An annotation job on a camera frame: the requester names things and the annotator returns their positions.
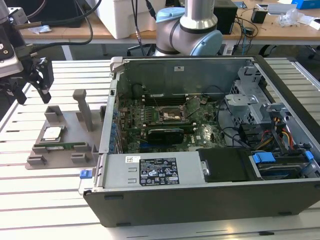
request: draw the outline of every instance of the blue clip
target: blue clip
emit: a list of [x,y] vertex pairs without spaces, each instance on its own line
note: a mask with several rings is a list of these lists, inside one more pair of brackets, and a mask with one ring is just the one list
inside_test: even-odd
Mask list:
[[305,154],[306,158],[309,160],[309,162],[311,162],[315,158],[314,155],[310,151],[305,151],[304,154]]
[[80,179],[92,179],[92,170],[82,170],[80,172]]
[[257,152],[252,156],[256,164],[259,163],[275,163],[276,159],[273,156],[272,152]]

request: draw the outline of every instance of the motherboard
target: motherboard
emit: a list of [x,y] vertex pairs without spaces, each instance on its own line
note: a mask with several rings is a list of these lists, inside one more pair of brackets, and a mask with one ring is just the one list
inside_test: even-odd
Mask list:
[[226,147],[216,122],[217,103],[206,96],[120,98],[123,153],[188,152]]

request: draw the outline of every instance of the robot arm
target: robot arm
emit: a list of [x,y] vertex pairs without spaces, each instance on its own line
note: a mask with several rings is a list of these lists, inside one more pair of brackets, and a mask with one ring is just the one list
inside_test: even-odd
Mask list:
[[222,45],[214,0],[186,0],[157,14],[156,56],[216,55]]
[[22,89],[27,82],[47,104],[54,81],[52,63],[45,57],[35,58],[37,53],[32,53],[32,47],[26,45],[19,30],[15,29],[15,25],[27,21],[22,8],[10,11],[4,0],[0,0],[0,89],[24,104],[27,98]]

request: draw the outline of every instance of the red wire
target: red wire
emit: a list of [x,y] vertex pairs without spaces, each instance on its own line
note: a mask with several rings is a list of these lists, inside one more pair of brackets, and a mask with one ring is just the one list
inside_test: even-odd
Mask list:
[[291,147],[292,149],[294,149],[294,139],[293,139],[292,135],[291,135],[289,132],[287,132],[287,130],[285,130],[284,128],[282,128],[282,130],[283,130],[284,132],[286,132],[286,133],[290,136],[290,139],[289,139],[290,147]]
[[269,132],[270,132],[269,130],[266,130],[266,131],[264,131],[264,132],[262,133],[261,142],[264,140],[264,135],[265,135],[266,133],[269,133]]

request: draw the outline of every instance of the wooden table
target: wooden table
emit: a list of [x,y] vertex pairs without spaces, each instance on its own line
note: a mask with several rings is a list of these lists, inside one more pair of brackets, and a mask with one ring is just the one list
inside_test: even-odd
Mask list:
[[[252,9],[256,4],[261,3],[276,3],[277,0],[245,0],[245,4],[248,9]],[[237,14],[240,17],[244,12],[243,9],[239,9]],[[300,10],[308,16],[320,17],[320,9],[308,9]],[[243,13],[242,18],[249,20],[252,15],[252,10],[248,10]],[[94,38],[92,44],[137,44],[137,38],[135,34],[130,35],[128,38],[114,39],[111,33],[98,19],[96,15],[91,15],[90,21],[93,27]],[[276,23],[277,16],[268,15],[266,16],[263,24],[256,24],[259,28],[258,35],[251,42],[255,45],[320,45],[320,31],[314,28],[300,24],[300,26],[288,26],[281,27]],[[253,27],[250,23],[245,22],[245,26]],[[88,39],[90,32],[87,24],[84,22],[80,28],[67,28],[67,27],[53,27],[52,32],[41,33],[39,35],[31,33],[28,30],[23,30],[22,35],[27,43],[34,44],[46,44],[52,42],[74,42],[83,41]],[[156,43],[156,31],[144,31],[141,33],[143,43]],[[239,41],[241,37],[241,29],[238,24],[235,24],[230,35],[223,36],[223,43],[225,48],[223,51],[224,55],[230,54],[234,45]],[[67,60],[72,60],[72,54],[69,46],[62,47],[65,57]]]

